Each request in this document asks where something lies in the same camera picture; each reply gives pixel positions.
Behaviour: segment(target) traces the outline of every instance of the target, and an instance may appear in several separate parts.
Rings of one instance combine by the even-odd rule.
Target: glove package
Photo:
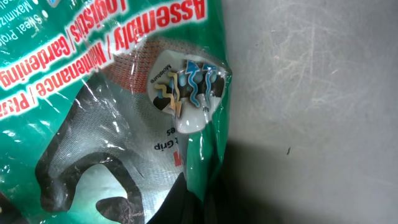
[[[228,137],[220,0],[1,1],[0,191],[30,223],[148,223]]]

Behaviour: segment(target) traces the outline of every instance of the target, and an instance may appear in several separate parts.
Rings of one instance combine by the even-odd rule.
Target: white circle
[[[48,17],[49,17],[49,15],[47,14],[47,12],[46,12],[46,11],[44,11],[44,10],[42,11],[42,14],[43,14],[43,16],[44,16],[44,17],[46,17],[46,18],[48,18]]]

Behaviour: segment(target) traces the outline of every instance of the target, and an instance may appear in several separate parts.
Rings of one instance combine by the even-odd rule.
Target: gray surface
[[[223,4],[242,194],[279,223],[398,223],[398,1]]]

